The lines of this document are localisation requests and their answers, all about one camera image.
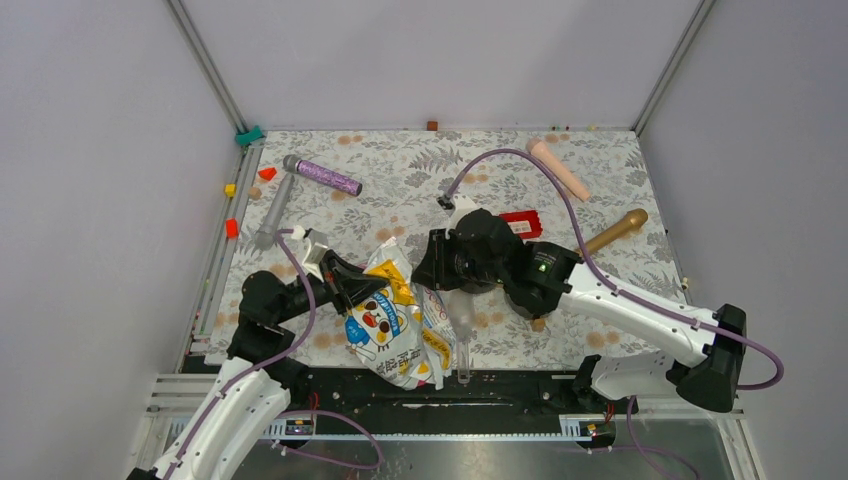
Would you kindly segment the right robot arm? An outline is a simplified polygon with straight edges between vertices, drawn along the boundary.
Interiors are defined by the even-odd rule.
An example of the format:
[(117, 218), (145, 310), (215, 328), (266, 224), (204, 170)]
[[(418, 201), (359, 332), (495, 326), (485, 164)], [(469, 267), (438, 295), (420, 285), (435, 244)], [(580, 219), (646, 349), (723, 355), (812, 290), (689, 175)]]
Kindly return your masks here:
[(590, 355), (573, 386), (575, 402), (597, 412), (611, 400), (675, 393), (705, 410), (734, 407), (746, 347), (745, 312), (676, 303), (594, 271), (575, 251), (526, 242), (485, 209), (468, 212), (451, 229), (429, 233), (412, 273), (430, 290), (469, 294), (501, 287), (510, 307), (535, 320), (563, 307), (606, 322), (657, 347), (622, 358)]

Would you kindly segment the cat food bag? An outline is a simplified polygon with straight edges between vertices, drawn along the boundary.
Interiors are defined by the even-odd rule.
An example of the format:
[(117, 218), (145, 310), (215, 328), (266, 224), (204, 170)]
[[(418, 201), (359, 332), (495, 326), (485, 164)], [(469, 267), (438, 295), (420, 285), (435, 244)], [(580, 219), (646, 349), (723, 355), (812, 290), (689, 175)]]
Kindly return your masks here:
[(348, 311), (349, 349), (397, 387), (440, 390), (452, 373), (456, 336), (439, 294), (413, 283), (412, 271), (394, 237), (370, 256), (365, 272), (388, 285)]

